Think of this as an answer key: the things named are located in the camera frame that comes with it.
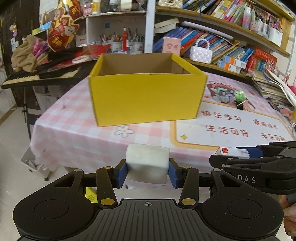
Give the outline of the person right hand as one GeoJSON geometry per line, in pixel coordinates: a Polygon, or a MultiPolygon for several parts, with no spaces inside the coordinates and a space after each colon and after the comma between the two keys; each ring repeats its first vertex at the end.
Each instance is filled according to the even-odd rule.
{"type": "Polygon", "coordinates": [[[280,195],[278,200],[283,208],[283,225],[287,235],[295,237],[296,233],[296,206],[290,205],[285,195],[280,195]]]}

